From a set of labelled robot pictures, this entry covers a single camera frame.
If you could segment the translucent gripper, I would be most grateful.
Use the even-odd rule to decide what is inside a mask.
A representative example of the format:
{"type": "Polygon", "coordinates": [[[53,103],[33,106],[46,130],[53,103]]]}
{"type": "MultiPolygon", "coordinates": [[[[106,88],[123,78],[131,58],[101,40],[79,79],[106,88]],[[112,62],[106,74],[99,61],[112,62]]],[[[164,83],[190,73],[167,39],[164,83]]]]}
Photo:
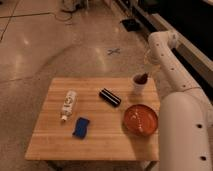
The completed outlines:
{"type": "Polygon", "coordinates": [[[158,61],[153,57],[150,49],[148,49],[144,54],[144,71],[150,76],[154,77],[160,69],[158,61]]]}

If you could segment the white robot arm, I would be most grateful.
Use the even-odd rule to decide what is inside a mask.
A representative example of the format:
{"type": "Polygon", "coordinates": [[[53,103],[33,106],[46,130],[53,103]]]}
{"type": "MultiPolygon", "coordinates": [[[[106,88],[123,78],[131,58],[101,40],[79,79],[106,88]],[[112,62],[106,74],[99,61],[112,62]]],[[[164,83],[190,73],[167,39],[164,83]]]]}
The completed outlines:
{"type": "Polygon", "coordinates": [[[213,171],[208,136],[213,105],[173,54],[177,42],[174,30],[148,37],[149,60],[161,68],[173,88],[159,109],[159,171],[213,171]]]}

